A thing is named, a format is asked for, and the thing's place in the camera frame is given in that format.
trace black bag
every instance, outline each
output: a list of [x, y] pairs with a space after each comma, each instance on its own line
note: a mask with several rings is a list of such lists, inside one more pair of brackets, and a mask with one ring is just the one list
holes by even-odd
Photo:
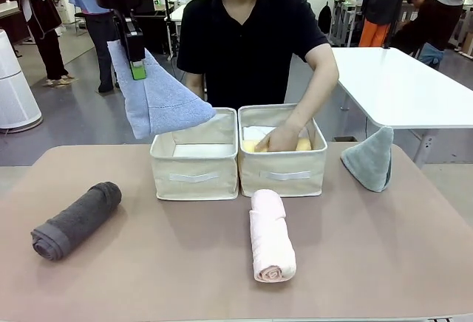
[[319, 28], [320, 30], [328, 34], [330, 31], [330, 24], [332, 23], [332, 10], [330, 7], [328, 7], [328, 2], [327, 5], [322, 8], [319, 14]]

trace gray-green folded towel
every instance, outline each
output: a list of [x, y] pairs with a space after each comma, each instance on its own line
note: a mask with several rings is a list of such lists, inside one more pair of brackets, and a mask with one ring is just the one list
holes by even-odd
[[341, 153], [348, 171], [369, 191], [382, 192], [391, 180], [394, 130], [383, 127], [364, 142]]
[[115, 184], [94, 185], [66, 210], [32, 231], [34, 250], [50, 261], [64, 258], [89, 238], [120, 202], [121, 191]]

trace dark gray towel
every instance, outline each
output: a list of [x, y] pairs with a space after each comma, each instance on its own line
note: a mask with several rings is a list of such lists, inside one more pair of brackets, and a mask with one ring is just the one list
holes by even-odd
[[33, 248], [50, 261], [62, 259], [91, 236], [120, 202], [121, 191], [115, 184], [94, 185], [66, 210], [32, 231]]

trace orange pants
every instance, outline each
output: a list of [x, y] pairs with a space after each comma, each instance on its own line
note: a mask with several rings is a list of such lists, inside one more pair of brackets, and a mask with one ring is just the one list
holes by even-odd
[[388, 32], [389, 24], [377, 25], [365, 19], [360, 47], [382, 47]]

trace white cylindrical air purifier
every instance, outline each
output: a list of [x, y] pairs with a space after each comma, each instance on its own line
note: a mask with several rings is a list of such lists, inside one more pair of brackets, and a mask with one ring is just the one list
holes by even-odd
[[0, 29], [0, 132], [25, 131], [42, 120], [8, 36]]

